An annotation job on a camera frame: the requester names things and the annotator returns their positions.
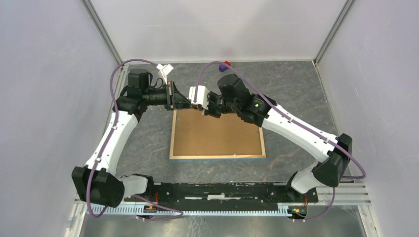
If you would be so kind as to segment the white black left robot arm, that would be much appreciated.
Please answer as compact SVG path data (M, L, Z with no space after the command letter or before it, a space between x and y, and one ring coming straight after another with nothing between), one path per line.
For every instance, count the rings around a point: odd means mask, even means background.
M116 99L111 121L93 155L82 167L75 167L72 180L80 200L88 205L118 207L124 198L137 195L143 201L155 196L151 176L132 174L118 178L116 169L123 148L143 114L150 106L168 111L191 108L190 101L167 79L171 65L158 65L160 86L151 84L153 75L145 69L133 69L127 85Z

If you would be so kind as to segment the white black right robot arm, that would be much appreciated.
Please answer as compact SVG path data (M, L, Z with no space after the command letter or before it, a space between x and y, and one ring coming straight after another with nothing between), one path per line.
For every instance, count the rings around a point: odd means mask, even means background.
M190 88L194 105L205 115L219 118L222 114L236 114L244 122L273 131L310 153L316 162L298 171L285 188L286 197L299 201L310 189L326 185L337 187L349 165L352 138L317 129L289 114L274 100L251 94L236 74L223 76L217 83L220 94L210 92L205 86Z

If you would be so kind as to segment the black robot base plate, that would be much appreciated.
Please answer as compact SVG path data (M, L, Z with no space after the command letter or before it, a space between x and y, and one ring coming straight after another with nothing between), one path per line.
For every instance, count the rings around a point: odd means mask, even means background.
M300 194L284 183L160 183L142 194L181 211L273 211L278 203L317 203L315 188Z

